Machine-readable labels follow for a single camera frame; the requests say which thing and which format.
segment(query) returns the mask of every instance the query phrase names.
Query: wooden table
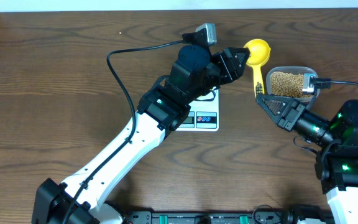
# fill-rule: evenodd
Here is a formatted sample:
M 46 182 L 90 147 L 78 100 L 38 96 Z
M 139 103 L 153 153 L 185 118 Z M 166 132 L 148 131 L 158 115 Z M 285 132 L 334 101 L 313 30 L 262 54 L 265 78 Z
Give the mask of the wooden table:
M 277 66 L 358 82 L 358 9 L 0 13 L 0 223 L 28 223 L 37 187 L 85 165 L 130 118 L 106 65 L 110 50 L 178 40 L 216 24 L 212 52 L 262 38 Z M 115 55 L 137 104 L 167 75 L 180 46 Z M 255 103 L 252 72 L 220 91 L 216 133 L 172 133 L 113 190 L 124 208 L 253 210 L 306 203 L 328 208 L 314 157 Z M 358 88 L 324 90 L 313 111 L 331 119 Z

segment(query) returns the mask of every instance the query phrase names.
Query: white robotic arm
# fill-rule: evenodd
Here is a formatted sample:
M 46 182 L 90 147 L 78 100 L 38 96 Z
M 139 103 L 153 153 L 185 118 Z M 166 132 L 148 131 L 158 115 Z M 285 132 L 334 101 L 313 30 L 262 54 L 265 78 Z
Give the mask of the white robotic arm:
M 331 121 L 312 113 L 294 98 L 258 95 L 257 103 L 278 127 L 294 130 L 322 148 L 317 152 L 302 147 L 316 154 L 316 177 L 321 181 L 335 223 L 358 223 L 358 100 L 345 102 Z M 315 211 L 300 207 L 292 212 L 297 215 L 289 214 L 284 220 L 290 224 L 324 223 Z
M 193 100 L 207 95 L 215 86 L 231 83 L 242 76 L 250 55 L 249 49 L 227 48 L 212 55 L 209 46 L 216 43 L 213 24 L 204 24 L 194 33 L 183 34 L 182 38 L 183 41 L 142 49 L 118 50 L 108 54 L 109 68 L 124 90 L 134 113 L 133 103 L 112 69 L 109 56 L 178 43 L 189 44 L 179 51 L 178 59 L 173 64 L 164 86 L 160 85 L 161 78 L 165 78 L 162 76 L 140 99 L 135 113 L 136 127 L 132 127 L 132 121 L 129 121 L 118 137 L 103 151 L 60 185 L 47 179 L 38 188 L 33 224 L 62 221 L 70 224 L 120 224 L 122 217 L 112 207 L 104 204 L 116 184 L 140 158 L 157 147 L 187 119 L 189 104 Z
M 137 127 L 129 144 L 126 144 L 103 168 L 93 177 L 77 202 L 88 202 L 89 212 L 100 222 L 109 220 L 108 223 L 122 222 L 121 216 L 104 204 L 107 196 L 117 183 L 130 171 L 130 169 L 144 155 L 157 147 L 165 137 L 165 130 L 157 127 L 158 122 L 146 113 L 136 113 Z M 91 162 L 63 180 L 67 184 L 65 191 L 74 197 L 81 183 L 97 168 L 108 156 L 110 156 L 128 137 L 132 129 L 132 119 L 121 133 L 108 144 Z

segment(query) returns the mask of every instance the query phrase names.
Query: green led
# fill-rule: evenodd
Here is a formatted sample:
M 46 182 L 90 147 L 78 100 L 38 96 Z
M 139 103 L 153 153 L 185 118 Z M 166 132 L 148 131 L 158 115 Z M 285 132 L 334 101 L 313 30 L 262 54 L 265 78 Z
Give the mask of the green led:
M 320 130 L 320 128 L 319 128 L 319 127 L 313 126 L 313 131 L 318 132 L 319 130 Z
M 350 170 L 350 168 L 347 165 L 342 165 L 342 170 Z

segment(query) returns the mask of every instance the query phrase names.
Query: grain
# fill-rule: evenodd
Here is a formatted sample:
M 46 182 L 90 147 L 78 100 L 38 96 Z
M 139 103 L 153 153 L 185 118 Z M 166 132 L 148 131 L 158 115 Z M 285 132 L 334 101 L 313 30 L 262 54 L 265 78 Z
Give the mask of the grain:
M 303 75 L 285 72 L 273 72 L 270 76 L 272 92 L 278 96 L 310 97 L 302 94 Z

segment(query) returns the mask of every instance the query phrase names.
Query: yellow scoop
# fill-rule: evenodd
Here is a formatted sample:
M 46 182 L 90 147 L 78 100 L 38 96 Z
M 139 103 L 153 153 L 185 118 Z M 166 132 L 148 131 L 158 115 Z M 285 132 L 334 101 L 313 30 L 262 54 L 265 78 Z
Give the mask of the yellow scoop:
M 244 47 L 247 47 L 250 51 L 247 65 L 254 71 L 254 91 L 256 97 L 257 93 L 265 93 L 264 79 L 262 78 L 260 68 L 269 60 L 270 47 L 262 39 L 250 40 Z

